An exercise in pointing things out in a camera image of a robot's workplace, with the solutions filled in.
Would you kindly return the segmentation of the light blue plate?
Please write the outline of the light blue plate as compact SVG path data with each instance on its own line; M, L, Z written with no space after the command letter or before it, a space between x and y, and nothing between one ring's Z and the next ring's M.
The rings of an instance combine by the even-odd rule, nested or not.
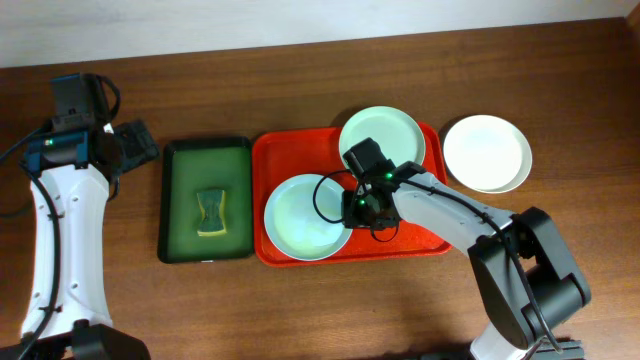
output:
M352 231L342 224L343 187L318 174L282 182L269 196L263 215L270 242L289 258L312 262L338 253Z

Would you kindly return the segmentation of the light green plate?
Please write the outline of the light green plate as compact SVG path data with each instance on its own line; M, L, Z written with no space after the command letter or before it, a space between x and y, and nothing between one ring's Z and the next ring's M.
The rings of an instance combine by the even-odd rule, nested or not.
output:
M426 140L418 123L393 107L373 106L354 114L341 130L340 156L366 138L374 140L397 166L407 161L422 164L426 156Z

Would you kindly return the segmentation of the green and yellow sponge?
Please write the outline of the green and yellow sponge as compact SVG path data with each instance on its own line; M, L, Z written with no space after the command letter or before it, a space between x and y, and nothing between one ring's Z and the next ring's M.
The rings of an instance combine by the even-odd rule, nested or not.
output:
M211 189L197 193L201 222L197 233L200 237L221 236L227 232L225 221L226 192Z

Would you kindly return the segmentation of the white plate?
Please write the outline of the white plate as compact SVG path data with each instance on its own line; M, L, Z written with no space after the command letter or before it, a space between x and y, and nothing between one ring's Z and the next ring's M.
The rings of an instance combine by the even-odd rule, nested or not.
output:
M521 130L493 115L456 121L443 140L445 165L462 185L478 192L512 191L529 177L531 146Z

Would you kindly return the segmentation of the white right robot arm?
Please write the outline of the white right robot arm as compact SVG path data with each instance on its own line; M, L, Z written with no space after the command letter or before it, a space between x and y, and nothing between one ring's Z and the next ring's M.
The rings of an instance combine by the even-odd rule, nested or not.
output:
M551 217L531 207L513 213L464 196L407 162L346 161L357 180L343 222L371 232L418 225L468 256L489 323L471 344L432 359L582 359L578 340L553 328L584 308L591 290Z

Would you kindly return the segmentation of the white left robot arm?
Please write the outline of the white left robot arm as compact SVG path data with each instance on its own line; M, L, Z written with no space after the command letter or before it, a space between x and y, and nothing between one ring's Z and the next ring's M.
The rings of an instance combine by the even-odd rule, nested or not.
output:
M34 278L18 344L4 359L147 359L114 329L104 289L103 223L120 177L159 155L141 120L33 135L20 166L36 216Z

